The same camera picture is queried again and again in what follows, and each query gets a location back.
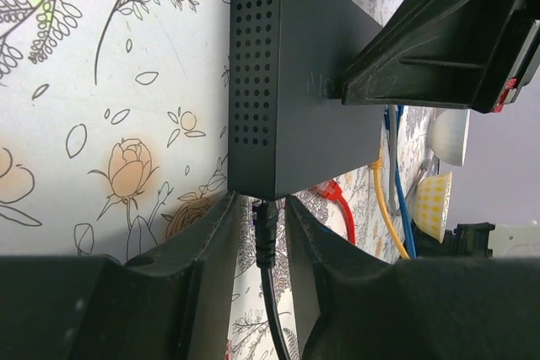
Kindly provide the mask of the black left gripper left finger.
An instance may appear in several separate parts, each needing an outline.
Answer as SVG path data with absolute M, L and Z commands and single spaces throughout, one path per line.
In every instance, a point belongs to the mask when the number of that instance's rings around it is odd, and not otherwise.
M 236 194 L 226 193 L 194 224 L 137 255 L 142 278 L 127 326 L 126 359 L 222 359 L 236 260 Z

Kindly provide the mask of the white ceramic bowl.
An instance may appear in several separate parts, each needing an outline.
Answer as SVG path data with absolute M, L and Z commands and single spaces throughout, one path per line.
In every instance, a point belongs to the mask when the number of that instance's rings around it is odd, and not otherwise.
M 467 151 L 470 110 L 443 110 L 429 125 L 428 146 L 441 161 L 462 167 Z

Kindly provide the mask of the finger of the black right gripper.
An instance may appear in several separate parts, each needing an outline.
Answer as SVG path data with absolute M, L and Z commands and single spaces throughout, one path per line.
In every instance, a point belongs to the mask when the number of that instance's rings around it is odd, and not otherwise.
M 538 66 L 539 0 L 403 0 L 335 94 L 488 114 L 515 102 Z

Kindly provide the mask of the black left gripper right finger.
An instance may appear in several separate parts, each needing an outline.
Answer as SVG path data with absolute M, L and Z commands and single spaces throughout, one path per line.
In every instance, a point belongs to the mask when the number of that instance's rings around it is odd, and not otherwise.
M 295 196 L 286 199 L 285 225 L 300 358 L 395 358 L 367 286 L 388 265 L 320 223 Z

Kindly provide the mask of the yellow patterned small bowl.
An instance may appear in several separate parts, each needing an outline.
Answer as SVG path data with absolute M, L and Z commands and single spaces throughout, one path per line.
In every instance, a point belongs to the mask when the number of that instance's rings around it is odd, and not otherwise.
M 452 172 L 431 175 L 418 184 L 413 221 L 425 234 L 443 243 L 451 197 Z

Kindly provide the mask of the dark grey network switch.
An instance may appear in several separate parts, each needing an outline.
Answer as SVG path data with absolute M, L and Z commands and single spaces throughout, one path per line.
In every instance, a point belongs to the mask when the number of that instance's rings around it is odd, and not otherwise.
M 275 201 L 376 160 L 382 107 L 334 92 L 380 28 L 351 0 L 230 0 L 230 190 Z

